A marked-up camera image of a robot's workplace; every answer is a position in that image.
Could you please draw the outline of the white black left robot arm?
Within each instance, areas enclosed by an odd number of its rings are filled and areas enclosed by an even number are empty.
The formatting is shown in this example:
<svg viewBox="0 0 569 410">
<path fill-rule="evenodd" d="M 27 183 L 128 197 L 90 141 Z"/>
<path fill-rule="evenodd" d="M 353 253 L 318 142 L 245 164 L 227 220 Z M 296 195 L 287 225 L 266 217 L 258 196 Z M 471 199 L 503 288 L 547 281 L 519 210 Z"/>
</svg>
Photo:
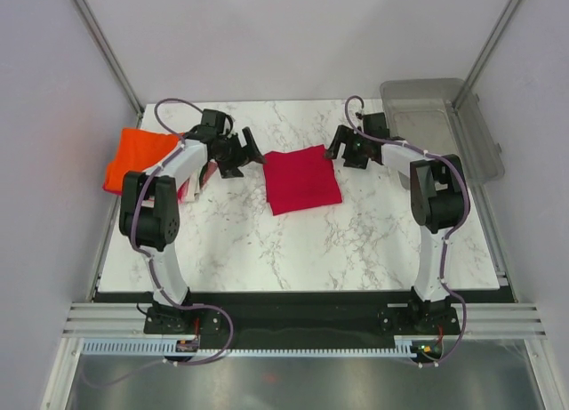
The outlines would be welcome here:
<svg viewBox="0 0 569 410">
<path fill-rule="evenodd" d="M 184 184 L 199 191 L 211 164 L 223 179 L 242 178 L 241 168 L 264 165 L 252 130 L 235 130 L 234 118 L 216 109 L 202 109 L 197 125 L 182 133 L 174 131 L 159 115 L 160 126 L 174 138 L 174 148 L 143 171 L 129 171 L 123 178 L 119 231 L 147 265 L 153 283 L 153 301 L 168 307 L 164 322 L 176 333 L 185 333 L 195 323 L 189 307 L 190 289 L 183 279 L 175 240 L 180 231 L 179 190 Z"/>
</svg>

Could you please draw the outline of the orange t shirt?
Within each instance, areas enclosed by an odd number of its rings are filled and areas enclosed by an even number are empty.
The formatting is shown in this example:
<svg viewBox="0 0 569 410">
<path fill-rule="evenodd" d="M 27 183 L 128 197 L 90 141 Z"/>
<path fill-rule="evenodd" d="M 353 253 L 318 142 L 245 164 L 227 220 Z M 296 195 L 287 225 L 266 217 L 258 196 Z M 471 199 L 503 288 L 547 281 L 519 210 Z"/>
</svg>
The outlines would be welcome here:
<svg viewBox="0 0 569 410">
<path fill-rule="evenodd" d="M 128 172 L 144 172 L 168 156 L 178 142 L 179 139 L 172 134 L 124 128 L 116 154 L 107 166 L 102 188 L 120 195 L 124 176 Z"/>
</svg>

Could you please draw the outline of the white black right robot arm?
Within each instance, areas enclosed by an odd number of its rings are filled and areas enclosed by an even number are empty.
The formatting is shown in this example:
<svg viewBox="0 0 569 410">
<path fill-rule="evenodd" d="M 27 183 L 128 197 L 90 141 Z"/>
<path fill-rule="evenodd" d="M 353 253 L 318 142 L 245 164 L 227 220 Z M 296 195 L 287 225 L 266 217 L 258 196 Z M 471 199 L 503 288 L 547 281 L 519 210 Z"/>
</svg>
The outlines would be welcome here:
<svg viewBox="0 0 569 410">
<path fill-rule="evenodd" d="M 450 236 L 467 220 L 470 200 L 458 155 L 438 155 L 390 135 L 383 113 L 357 116 L 360 127 L 339 125 L 325 158 L 335 159 L 344 148 L 346 167 L 365 169 L 370 161 L 391 168 L 409 181 L 410 207 L 421 230 L 419 270 L 413 292 L 421 301 L 407 311 L 408 325 L 427 333 L 439 322 L 431 303 L 450 295 L 445 279 Z"/>
</svg>

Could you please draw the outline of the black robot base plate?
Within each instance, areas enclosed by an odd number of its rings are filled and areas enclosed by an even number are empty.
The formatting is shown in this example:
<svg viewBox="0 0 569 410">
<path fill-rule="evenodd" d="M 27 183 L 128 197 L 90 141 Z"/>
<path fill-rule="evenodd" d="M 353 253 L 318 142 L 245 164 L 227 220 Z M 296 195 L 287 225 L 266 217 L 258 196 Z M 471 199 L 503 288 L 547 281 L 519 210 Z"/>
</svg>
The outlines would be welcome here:
<svg viewBox="0 0 569 410">
<path fill-rule="evenodd" d="M 207 346 L 388 345 L 398 335 L 458 334 L 450 299 L 422 303 L 411 291 L 193 293 L 177 310 L 155 302 L 147 334 L 196 334 Z"/>
</svg>

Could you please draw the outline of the crimson red t shirt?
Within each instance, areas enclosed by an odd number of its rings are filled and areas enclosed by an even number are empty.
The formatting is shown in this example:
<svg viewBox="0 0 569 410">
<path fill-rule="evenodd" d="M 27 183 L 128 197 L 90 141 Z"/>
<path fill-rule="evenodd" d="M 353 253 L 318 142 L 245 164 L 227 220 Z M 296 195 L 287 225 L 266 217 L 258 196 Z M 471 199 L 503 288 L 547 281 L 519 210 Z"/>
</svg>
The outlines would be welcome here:
<svg viewBox="0 0 569 410">
<path fill-rule="evenodd" d="M 342 202 L 324 145 L 286 153 L 271 151 L 265 158 L 266 196 L 274 216 Z"/>
</svg>

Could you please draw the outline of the pink white shirts stack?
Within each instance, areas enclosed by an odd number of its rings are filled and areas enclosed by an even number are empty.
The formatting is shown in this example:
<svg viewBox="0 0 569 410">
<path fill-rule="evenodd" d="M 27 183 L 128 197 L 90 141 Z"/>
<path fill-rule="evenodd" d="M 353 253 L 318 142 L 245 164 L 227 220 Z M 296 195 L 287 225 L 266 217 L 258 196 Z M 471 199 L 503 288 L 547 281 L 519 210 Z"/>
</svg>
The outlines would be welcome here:
<svg viewBox="0 0 569 410">
<path fill-rule="evenodd" d="M 183 204 L 194 202 L 217 170 L 217 164 L 210 161 L 199 172 L 192 173 L 178 189 L 179 202 Z"/>
</svg>

